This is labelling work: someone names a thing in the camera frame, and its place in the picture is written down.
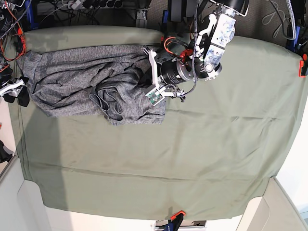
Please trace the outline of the green table cloth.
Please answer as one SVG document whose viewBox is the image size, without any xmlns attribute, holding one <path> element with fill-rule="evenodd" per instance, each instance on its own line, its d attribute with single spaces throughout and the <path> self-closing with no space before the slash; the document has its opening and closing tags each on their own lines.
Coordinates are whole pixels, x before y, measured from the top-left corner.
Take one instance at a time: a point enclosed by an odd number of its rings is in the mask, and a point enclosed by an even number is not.
<svg viewBox="0 0 308 231">
<path fill-rule="evenodd" d="M 9 106 L 26 180 L 45 206 L 118 218 L 231 218 L 263 195 L 301 125 L 300 56 L 236 36 L 217 79 L 171 100 L 160 125 L 112 126 L 102 115 L 52 118 Z"/>
</svg>

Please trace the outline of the metal table bracket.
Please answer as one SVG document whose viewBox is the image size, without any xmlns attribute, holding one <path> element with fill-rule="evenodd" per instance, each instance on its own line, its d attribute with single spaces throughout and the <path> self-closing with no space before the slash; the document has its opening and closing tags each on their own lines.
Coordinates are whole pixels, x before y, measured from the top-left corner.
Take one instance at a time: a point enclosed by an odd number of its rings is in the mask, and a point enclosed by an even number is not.
<svg viewBox="0 0 308 231">
<path fill-rule="evenodd" d="M 136 11 L 136 27 L 146 28 L 147 27 L 147 9 L 138 9 Z"/>
</svg>

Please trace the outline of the orange black clamp bottom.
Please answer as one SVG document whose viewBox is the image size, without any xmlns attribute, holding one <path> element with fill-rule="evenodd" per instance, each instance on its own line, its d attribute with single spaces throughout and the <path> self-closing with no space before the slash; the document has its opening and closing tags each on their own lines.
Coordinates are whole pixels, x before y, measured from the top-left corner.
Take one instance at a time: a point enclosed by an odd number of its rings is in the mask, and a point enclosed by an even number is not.
<svg viewBox="0 0 308 231">
<path fill-rule="evenodd" d="M 177 231 L 183 222 L 183 218 L 186 213 L 181 210 L 174 214 L 170 220 L 168 220 L 168 224 L 165 225 L 164 231 Z"/>
</svg>

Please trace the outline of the orange black clamp right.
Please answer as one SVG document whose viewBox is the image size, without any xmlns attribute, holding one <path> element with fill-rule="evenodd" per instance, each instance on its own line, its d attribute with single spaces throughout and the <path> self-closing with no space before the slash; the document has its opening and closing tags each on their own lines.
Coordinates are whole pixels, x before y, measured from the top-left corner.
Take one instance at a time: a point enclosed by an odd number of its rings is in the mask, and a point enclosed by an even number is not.
<svg viewBox="0 0 308 231">
<path fill-rule="evenodd" d="M 306 78 L 308 76 L 308 55 L 306 53 L 303 54 L 300 60 L 298 76 L 301 78 Z"/>
</svg>

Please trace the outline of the white power strip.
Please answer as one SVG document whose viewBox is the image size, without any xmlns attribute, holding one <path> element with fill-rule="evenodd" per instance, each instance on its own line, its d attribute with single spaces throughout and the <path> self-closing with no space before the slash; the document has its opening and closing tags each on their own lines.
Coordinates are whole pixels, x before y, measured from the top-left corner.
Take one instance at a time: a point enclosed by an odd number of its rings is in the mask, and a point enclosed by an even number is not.
<svg viewBox="0 0 308 231">
<path fill-rule="evenodd" d="M 79 10 L 82 7 L 82 0 L 61 0 L 61 4 L 65 9 Z"/>
</svg>

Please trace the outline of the grey long-sleeve T-shirt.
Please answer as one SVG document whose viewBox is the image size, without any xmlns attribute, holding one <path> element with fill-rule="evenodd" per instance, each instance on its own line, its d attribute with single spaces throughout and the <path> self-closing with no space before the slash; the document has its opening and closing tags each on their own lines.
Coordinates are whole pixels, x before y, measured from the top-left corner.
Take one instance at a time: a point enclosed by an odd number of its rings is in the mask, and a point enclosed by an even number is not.
<svg viewBox="0 0 308 231">
<path fill-rule="evenodd" d="M 31 100 L 49 117 L 102 115 L 112 125 L 161 124 L 166 102 L 145 95 L 151 65 L 141 45 L 38 53 L 18 62 Z"/>
</svg>

